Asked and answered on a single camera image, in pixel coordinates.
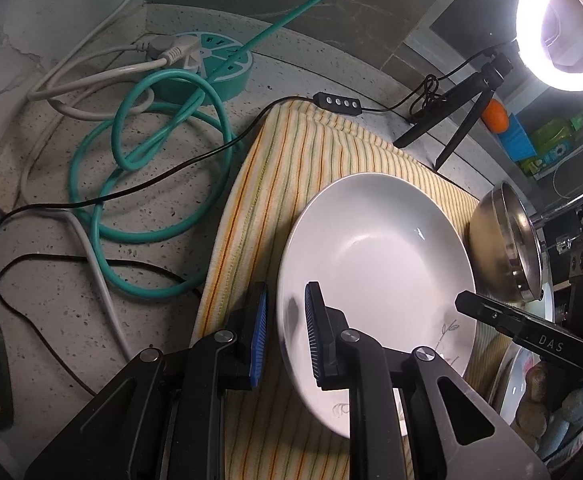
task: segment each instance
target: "orange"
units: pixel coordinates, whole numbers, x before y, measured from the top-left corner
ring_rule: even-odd
[[[481,118],[485,126],[493,134],[501,134],[509,128],[509,116],[505,107],[495,99],[489,101],[487,108],[482,113]]]

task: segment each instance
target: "metal bowl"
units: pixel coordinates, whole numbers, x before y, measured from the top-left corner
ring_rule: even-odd
[[[541,297],[540,243],[523,204],[503,182],[478,204],[469,223],[477,286],[495,300],[520,303]]]

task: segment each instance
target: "silver bolt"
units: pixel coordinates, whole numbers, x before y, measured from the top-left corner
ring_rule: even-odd
[[[143,363],[152,363],[160,357],[160,352],[155,348],[145,348],[140,352],[140,360]]]
[[[420,361],[432,361],[434,357],[436,357],[436,352],[434,352],[428,346],[418,346],[415,349],[415,356],[420,359]]]
[[[356,341],[360,340],[361,335],[355,330],[348,328],[347,330],[343,330],[342,332],[340,332],[340,337],[343,338],[343,341],[355,343]]]
[[[213,338],[219,343],[229,343],[234,338],[234,333],[231,330],[218,330]]]

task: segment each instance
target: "striped towel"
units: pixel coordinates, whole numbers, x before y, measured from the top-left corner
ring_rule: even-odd
[[[466,242],[469,219],[478,204],[474,197],[344,117],[308,102],[278,105],[269,113],[231,190],[193,340],[223,326],[226,313],[238,305],[249,283],[267,282],[270,298],[275,298],[278,266],[295,219],[328,184],[363,171],[399,176],[420,188]],[[349,478],[349,440],[318,422],[295,392],[282,362],[273,317],[260,386],[254,392],[229,392],[226,399],[227,479]],[[465,379],[484,395],[510,340],[479,325]]]

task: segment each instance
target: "dish soap bottle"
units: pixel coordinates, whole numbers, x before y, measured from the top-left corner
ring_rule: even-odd
[[[574,147],[574,134],[583,127],[583,114],[571,120],[556,118],[533,132],[529,140],[538,155],[521,160],[521,170],[529,176],[535,175],[558,162]]]

